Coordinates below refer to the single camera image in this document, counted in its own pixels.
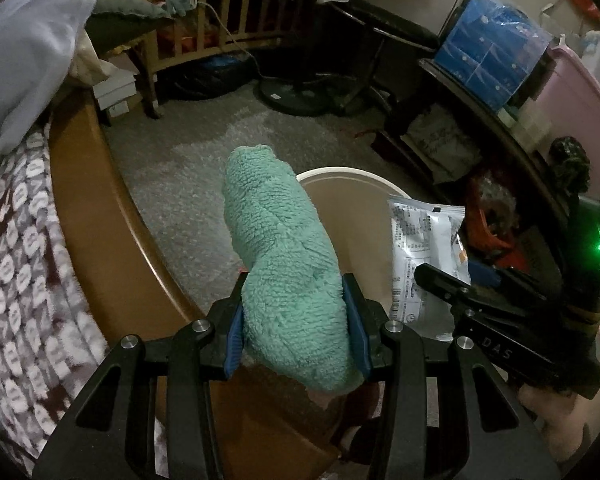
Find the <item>person right hand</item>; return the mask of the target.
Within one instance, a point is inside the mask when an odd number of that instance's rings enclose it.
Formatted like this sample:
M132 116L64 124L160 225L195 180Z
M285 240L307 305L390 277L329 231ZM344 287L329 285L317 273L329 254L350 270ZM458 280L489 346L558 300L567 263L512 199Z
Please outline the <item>person right hand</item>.
M591 443L588 404L577 393L558 393L523 385L520 404L542 420L541 434L550 455L558 464L567 463Z

